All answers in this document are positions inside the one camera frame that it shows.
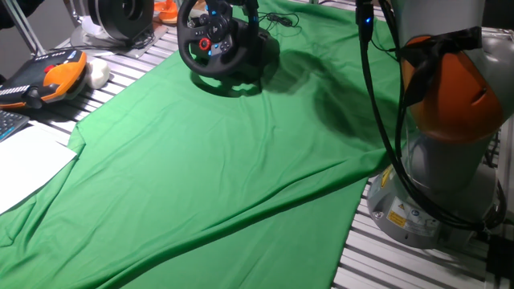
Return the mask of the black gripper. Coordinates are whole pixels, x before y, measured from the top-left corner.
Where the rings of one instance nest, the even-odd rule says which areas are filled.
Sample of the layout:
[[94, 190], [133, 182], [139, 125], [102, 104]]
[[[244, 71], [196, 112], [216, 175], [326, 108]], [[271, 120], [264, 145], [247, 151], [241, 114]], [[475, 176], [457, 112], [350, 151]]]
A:
[[258, 10], [259, 7], [257, 0], [228, 0], [231, 5], [241, 6], [243, 13], [243, 20], [250, 24], [259, 24]]

